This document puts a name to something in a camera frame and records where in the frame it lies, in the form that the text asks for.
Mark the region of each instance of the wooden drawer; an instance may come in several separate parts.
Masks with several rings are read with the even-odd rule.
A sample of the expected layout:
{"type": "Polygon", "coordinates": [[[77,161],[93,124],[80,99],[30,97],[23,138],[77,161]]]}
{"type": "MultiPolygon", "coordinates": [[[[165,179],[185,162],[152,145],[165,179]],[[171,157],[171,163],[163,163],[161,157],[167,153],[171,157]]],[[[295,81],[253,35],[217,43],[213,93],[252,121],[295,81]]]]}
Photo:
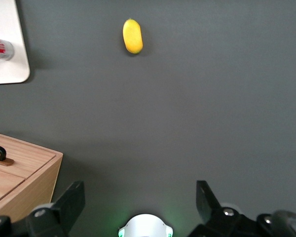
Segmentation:
{"type": "Polygon", "coordinates": [[[51,201],[63,154],[0,134],[10,166],[0,164],[0,215],[12,222],[51,201]]]}

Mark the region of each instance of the mango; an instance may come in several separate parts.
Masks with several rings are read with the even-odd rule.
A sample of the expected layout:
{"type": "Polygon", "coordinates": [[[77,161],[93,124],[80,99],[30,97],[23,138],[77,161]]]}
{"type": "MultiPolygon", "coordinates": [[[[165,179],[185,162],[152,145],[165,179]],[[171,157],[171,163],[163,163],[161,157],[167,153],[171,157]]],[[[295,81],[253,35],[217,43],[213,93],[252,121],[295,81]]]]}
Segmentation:
{"type": "Polygon", "coordinates": [[[143,49],[142,31],[137,21],[128,19],[123,26],[123,38],[126,49],[134,54],[143,49]]]}

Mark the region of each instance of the white tray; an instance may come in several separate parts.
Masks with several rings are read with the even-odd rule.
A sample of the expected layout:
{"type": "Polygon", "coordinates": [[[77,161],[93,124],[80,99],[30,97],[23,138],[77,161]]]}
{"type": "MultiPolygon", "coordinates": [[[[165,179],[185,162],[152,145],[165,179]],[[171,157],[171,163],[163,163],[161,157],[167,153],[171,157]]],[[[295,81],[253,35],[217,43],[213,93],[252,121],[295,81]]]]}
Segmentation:
{"type": "Polygon", "coordinates": [[[0,84],[24,82],[30,67],[15,0],[0,0],[0,39],[14,47],[13,58],[0,59],[0,84]]]}

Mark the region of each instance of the red bottle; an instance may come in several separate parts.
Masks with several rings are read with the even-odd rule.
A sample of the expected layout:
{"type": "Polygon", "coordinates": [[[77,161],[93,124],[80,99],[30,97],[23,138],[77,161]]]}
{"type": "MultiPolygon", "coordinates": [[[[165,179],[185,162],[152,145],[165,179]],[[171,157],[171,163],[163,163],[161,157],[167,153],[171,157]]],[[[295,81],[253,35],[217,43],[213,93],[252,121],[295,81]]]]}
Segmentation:
{"type": "Polygon", "coordinates": [[[0,39],[0,59],[9,60],[14,55],[13,45],[5,40],[0,39]]]}

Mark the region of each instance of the green light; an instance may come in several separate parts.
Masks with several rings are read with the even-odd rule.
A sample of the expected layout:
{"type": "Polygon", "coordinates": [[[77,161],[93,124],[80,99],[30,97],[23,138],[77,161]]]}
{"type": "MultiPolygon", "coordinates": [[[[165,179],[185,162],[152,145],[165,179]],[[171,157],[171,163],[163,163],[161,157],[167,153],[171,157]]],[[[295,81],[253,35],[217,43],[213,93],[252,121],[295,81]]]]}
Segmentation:
{"type": "Polygon", "coordinates": [[[173,235],[173,229],[170,226],[167,226],[166,228],[167,237],[172,237],[173,235]]]}
{"type": "Polygon", "coordinates": [[[119,236],[119,237],[124,237],[124,234],[125,234],[125,229],[120,230],[120,231],[118,232],[118,236],[119,236]]]}

